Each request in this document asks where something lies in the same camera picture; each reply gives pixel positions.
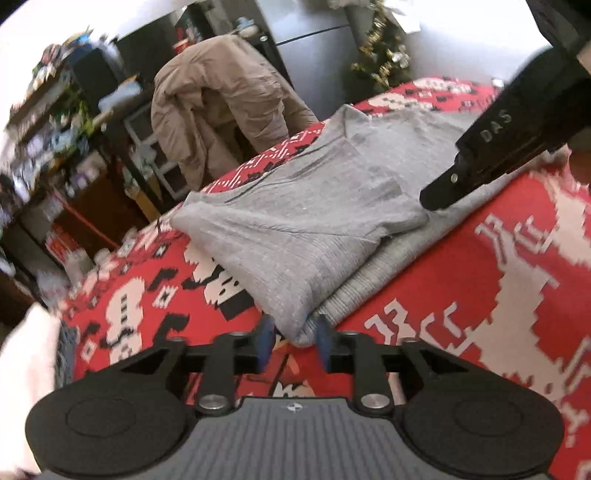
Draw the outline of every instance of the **brown puffer jacket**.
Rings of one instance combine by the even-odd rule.
[[[250,158],[236,127],[260,153],[315,122],[287,81],[236,35],[187,48],[155,78],[152,128],[192,190]]]

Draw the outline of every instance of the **bed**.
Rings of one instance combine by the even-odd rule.
[[[481,111],[492,86],[426,78],[357,108]],[[310,145],[318,123],[207,186],[221,192],[264,175]],[[420,337],[527,385],[551,399],[566,432],[551,472],[591,475],[591,197],[568,171],[523,174],[346,319],[340,328],[394,344]],[[79,329],[75,378],[169,336],[189,344],[251,330],[260,312],[214,259],[171,228],[174,211],[145,228],[93,270],[60,304]],[[194,375],[187,402],[199,384]],[[350,379],[326,375],[313,349],[277,336],[267,370],[239,380],[239,395],[349,395]]]

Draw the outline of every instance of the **gray sweater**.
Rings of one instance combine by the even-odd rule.
[[[338,324],[507,183],[445,212],[420,206],[420,190],[451,165],[473,120],[416,111],[371,118],[344,106],[298,157],[235,190],[191,193],[171,223],[290,341],[307,345],[313,314]]]

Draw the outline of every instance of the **christmas tree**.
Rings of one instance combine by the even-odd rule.
[[[362,58],[351,69],[371,79],[374,93],[378,94],[411,80],[410,57],[402,43],[404,32],[388,18],[384,0],[371,0],[371,5],[372,27],[367,42],[359,48]]]

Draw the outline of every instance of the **refrigerator door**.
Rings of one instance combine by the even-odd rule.
[[[277,45],[330,28],[349,25],[342,8],[326,0],[256,0]]]
[[[319,120],[347,102],[346,75],[357,59],[351,28],[340,27],[293,40],[277,49],[297,94]]]

